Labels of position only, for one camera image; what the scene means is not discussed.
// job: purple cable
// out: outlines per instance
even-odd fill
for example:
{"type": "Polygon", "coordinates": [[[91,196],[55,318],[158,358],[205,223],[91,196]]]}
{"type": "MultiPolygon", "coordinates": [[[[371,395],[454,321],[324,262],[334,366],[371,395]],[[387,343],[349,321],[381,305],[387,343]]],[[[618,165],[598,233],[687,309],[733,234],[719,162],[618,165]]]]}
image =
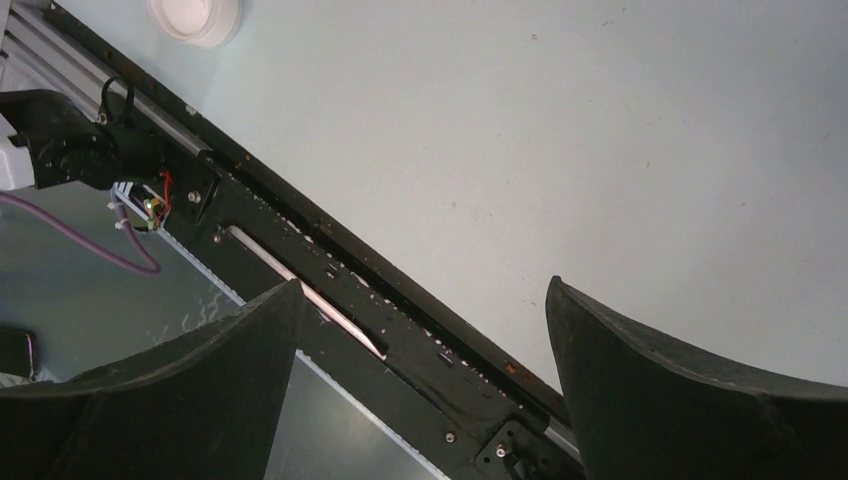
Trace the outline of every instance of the purple cable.
{"type": "Polygon", "coordinates": [[[112,203],[115,205],[115,211],[118,214],[118,221],[121,224],[121,228],[125,232],[127,232],[127,237],[129,237],[130,242],[135,246],[136,249],[138,249],[138,252],[141,253],[144,259],[147,260],[147,263],[150,265],[149,267],[136,265],[125,258],[121,258],[115,255],[114,253],[106,250],[100,245],[92,242],[73,228],[65,225],[61,220],[54,217],[50,213],[44,211],[40,207],[33,205],[30,202],[27,202],[26,200],[22,200],[18,197],[9,195],[8,193],[0,192],[0,202],[9,203],[26,210],[27,212],[35,215],[36,217],[44,220],[56,230],[59,230],[60,232],[65,234],[65,236],[67,236],[71,240],[79,243],[83,247],[91,250],[92,252],[114,263],[115,265],[126,268],[127,270],[133,273],[138,273],[140,275],[156,275],[162,271],[162,266],[159,265],[159,262],[157,262],[152,255],[147,253],[147,250],[145,250],[144,246],[141,245],[141,242],[138,241],[138,238],[135,236],[135,232],[129,225],[126,208],[124,208],[123,203],[121,203],[118,198],[115,197],[114,192],[112,192],[112,203]]]}

